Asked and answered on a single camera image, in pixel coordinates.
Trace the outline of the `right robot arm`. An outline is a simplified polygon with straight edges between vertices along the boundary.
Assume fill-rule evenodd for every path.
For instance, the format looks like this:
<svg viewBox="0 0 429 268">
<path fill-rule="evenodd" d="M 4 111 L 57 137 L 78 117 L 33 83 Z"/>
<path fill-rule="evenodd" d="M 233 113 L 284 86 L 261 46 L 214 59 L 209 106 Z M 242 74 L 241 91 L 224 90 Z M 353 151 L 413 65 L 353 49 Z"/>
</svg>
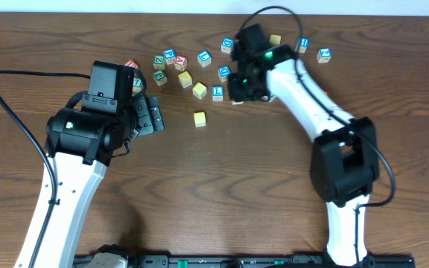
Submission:
<svg viewBox="0 0 429 268">
<path fill-rule="evenodd" d="M 311 140 L 310 178 L 328 211 L 327 253 L 337 265 L 354 266 L 366 256 L 365 205 L 378 178 L 378 159 L 360 138 L 375 137 L 368 118 L 355 119 L 316 84 L 288 45 L 243 48 L 235 44 L 229 96 L 237 102 L 266 101 L 275 95 L 291 111 Z"/>
</svg>

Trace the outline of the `yellow C block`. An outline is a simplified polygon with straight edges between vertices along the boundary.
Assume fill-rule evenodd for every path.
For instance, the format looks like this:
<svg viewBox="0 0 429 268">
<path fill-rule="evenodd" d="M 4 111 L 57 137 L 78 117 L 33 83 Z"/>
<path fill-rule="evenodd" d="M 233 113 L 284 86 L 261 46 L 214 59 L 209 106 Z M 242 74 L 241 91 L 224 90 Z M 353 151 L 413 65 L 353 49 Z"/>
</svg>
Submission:
<svg viewBox="0 0 429 268">
<path fill-rule="evenodd" d="M 204 127 L 206 125 L 206 114 L 205 112 L 194 113 L 195 127 Z"/>
</svg>

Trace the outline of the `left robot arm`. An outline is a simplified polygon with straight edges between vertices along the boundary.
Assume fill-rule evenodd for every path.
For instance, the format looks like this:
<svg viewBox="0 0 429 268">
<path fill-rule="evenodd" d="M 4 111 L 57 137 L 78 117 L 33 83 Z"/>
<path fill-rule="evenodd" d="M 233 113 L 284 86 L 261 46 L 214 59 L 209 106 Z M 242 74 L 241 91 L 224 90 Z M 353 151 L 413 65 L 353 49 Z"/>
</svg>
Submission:
<svg viewBox="0 0 429 268">
<path fill-rule="evenodd" d="M 85 165 L 81 157 L 67 153 L 56 154 L 49 159 L 49 163 L 61 189 L 57 192 L 56 204 L 45 228 L 34 266 L 71 267 L 90 202 L 104 178 L 107 166 L 101 162 Z M 50 205 L 50 182 L 49 171 L 45 168 L 38 202 L 16 267 L 30 266 Z"/>
</svg>

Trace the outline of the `blue L block front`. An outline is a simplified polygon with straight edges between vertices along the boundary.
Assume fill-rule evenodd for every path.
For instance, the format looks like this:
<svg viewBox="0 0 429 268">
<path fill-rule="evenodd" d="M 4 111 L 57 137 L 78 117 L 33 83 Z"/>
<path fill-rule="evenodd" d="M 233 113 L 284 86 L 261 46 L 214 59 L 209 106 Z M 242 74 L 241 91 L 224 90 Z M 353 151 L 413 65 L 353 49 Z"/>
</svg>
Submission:
<svg viewBox="0 0 429 268">
<path fill-rule="evenodd" d="M 212 100 L 213 101 L 223 101 L 224 90 L 222 86 L 213 86 L 212 87 Z"/>
</svg>

